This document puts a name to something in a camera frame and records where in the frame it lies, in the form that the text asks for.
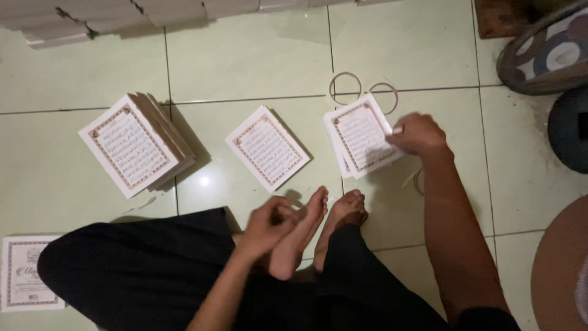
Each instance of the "black pants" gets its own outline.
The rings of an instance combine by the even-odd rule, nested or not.
[[[41,254],[41,279],[108,331],[185,330],[235,248],[222,208],[96,223]],[[253,274],[236,330],[445,330],[446,322],[369,251],[348,224],[330,238],[315,283]]]

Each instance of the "foot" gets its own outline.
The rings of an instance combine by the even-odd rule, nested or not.
[[[362,226],[368,219],[364,200],[365,196],[359,190],[352,190],[345,193],[335,202],[316,244],[315,260],[313,262],[316,271],[323,271],[330,235],[345,224],[351,223]]]
[[[302,252],[327,214],[328,194],[324,186],[319,187],[308,204],[298,211],[298,224],[269,255],[270,275],[279,280],[287,280],[294,275],[302,261]]]

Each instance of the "person's left hand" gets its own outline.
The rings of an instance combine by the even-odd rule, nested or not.
[[[255,261],[274,248],[294,229],[296,212],[290,206],[288,199],[273,196],[251,212],[249,224],[237,249]]]

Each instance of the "brown decorative border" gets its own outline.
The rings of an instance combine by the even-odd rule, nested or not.
[[[114,168],[114,170],[116,171],[116,173],[118,174],[118,176],[125,183],[126,187],[129,190],[132,190],[133,188],[137,187],[140,183],[143,183],[145,180],[147,180],[147,178],[149,178],[151,175],[150,174],[145,175],[145,177],[141,178],[138,182],[136,182],[134,184],[129,183],[125,179],[125,176],[123,176],[123,174],[121,173],[121,171],[119,170],[119,168],[116,166],[116,164],[112,161],[112,159],[110,158],[110,156],[108,156],[108,154],[106,153],[106,151],[102,148],[102,146],[98,142],[98,130],[100,130],[104,126],[108,125],[118,115],[122,114],[123,112],[125,112],[126,114],[129,114],[130,113],[130,114],[133,115],[133,117],[135,117],[135,119],[137,120],[137,123],[139,123],[139,125],[141,126],[141,128],[143,129],[143,131],[145,132],[145,134],[149,137],[149,139],[151,139],[151,142],[155,144],[155,146],[157,147],[157,149],[159,150],[159,152],[161,153],[161,155],[163,155],[163,157],[165,158],[165,162],[162,165],[160,165],[159,167],[155,168],[153,170],[153,172],[152,172],[151,175],[154,175],[159,170],[161,170],[164,166],[168,165],[170,163],[170,160],[169,160],[168,155],[163,152],[163,150],[161,149],[161,147],[159,146],[159,144],[155,141],[155,139],[153,139],[153,137],[151,136],[151,133],[149,133],[149,131],[147,131],[147,128],[145,128],[145,126],[143,125],[143,122],[139,121],[139,118],[137,117],[137,115],[135,114],[135,112],[133,111],[133,109],[131,108],[131,106],[129,106],[129,104],[125,104],[121,109],[119,109],[116,113],[114,113],[114,115],[110,116],[108,119],[106,119],[106,121],[102,122],[102,124],[100,124],[99,126],[95,127],[93,130],[90,130],[90,132],[88,132],[88,135],[90,136],[90,138],[92,139],[92,141],[94,141],[94,143],[100,149],[100,151],[102,152],[102,154],[104,155],[104,157],[106,157],[106,159],[108,160],[108,163],[110,163],[110,165],[112,166],[112,168]]]
[[[376,161],[372,161],[372,162],[368,163],[367,165],[365,165],[365,166],[363,166],[361,168],[358,167],[358,164],[357,164],[357,162],[355,162],[355,159],[353,158],[353,154],[349,150],[349,147],[347,146],[347,143],[345,142],[345,139],[343,139],[343,135],[339,131],[338,124],[340,123],[339,119],[341,117],[343,117],[345,115],[349,115],[352,112],[354,112],[354,111],[356,111],[358,109],[361,109],[362,107],[363,108],[368,108],[368,109],[371,110],[373,116],[376,118],[376,121],[377,121],[378,125],[380,126],[380,129],[382,130],[383,133],[385,133],[386,130],[384,130],[384,126],[380,122],[380,118],[377,116],[376,111],[373,109],[372,104],[369,103],[369,102],[364,102],[361,105],[357,105],[357,106],[351,108],[350,110],[344,112],[343,114],[338,115],[337,117],[331,119],[331,121],[333,122],[333,125],[335,126],[335,130],[337,131],[337,135],[339,135],[339,138],[341,139],[341,142],[343,143],[343,146],[345,147],[345,150],[347,151],[347,154],[349,155],[349,158],[353,162],[353,166],[355,167],[355,169],[356,169],[357,172],[360,172],[360,171],[364,170],[365,168],[369,168],[369,167],[373,166],[374,164],[376,164],[376,163],[378,163],[378,162],[380,162],[380,161],[382,161],[382,160],[390,157],[391,155],[394,155],[394,153],[395,153],[395,151],[392,151],[392,152],[390,152],[390,154],[386,154],[386,155],[382,156],[381,158],[378,158]]]
[[[280,137],[282,137],[282,139],[284,139],[284,141],[294,151],[294,153],[296,153],[296,156],[297,156],[298,160],[296,160],[296,162],[294,162],[294,164],[292,164],[288,168],[288,171],[291,170],[292,168],[294,168],[298,163],[300,163],[302,161],[302,156],[300,155],[300,153],[298,153],[298,151],[294,148],[294,146],[291,145],[291,143],[288,141],[288,139],[286,139],[286,137],[284,137],[284,135],[282,134],[281,130],[278,130],[277,126],[273,123],[273,121],[268,117],[267,114],[261,115],[261,117],[259,117],[257,119],[257,121],[255,121],[253,124],[251,124],[251,126],[249,126],[243,133],[239,134],[238,137],[236,137],[235,139],[233,139],[233,143],[235,144],[235,146],[237,146],[237,148],[239,149],[239,151],[241,151],[241,153],[243,154],[243,156],[245,156],[247,158],[247,160],[255,167],[255,169],[259,172],[259,174],[263,177],[263,179],[265,179],[265,181],[270,186],[272,186],[275,183],[277,183],[282,177],[284,177],[284,175],[286,173],[283,172],[280,176],[278,176],[278,178],[276,178],[276,180],[270,181],[269,178],[267,178],[267,176],[265,176],[265,174],[263,173],[263,171],[259,167],[257,167],[257,164],[255,164],[255,162],[253,162],[253,160],[251,160],[249,158],[249,156],[247,155],[247,153],[241,148],[241,137],[243,137],[246,133],[248,133],[249,131],[251,131],[251,129],[253,129],[260,122],[268,122],[274,128],[274,130],[276,130],[276,132],[278,132],[278,134],[280,135]]]
[[[10,299],[12,296],[12,291],[10,291],[10,281],[12,279],[12,246],[14,245],[40,245],[45,244],[48,245],[51,241],[20,241],[17,243],[8,243],[8,290],[6,298],[6,306],[7,307],[16,307],[16,306],[38,306],[41,304],[57,304],[59,302],[59,298],[57,295],[55,296],[55,300],[53,301],[39,301],[39,302],[20,302],[20,303],[11,303]]]

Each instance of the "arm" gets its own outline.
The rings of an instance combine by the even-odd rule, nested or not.
[[[388,136],[391,144],[421,157],[425,171],[425,243],[450,323],[473,307],[508,312],[498,271],[466,191],[445,133],[431,116],[411,114]]]
[[[294,227],[293,211],[289,207],[290,202],[286,198],[272,197],[251,213],[239,246],[233,251],[186,331],[230,330],[254,262],[274,248]],[[273,225],[276,216],[279,216],[280,222]]]

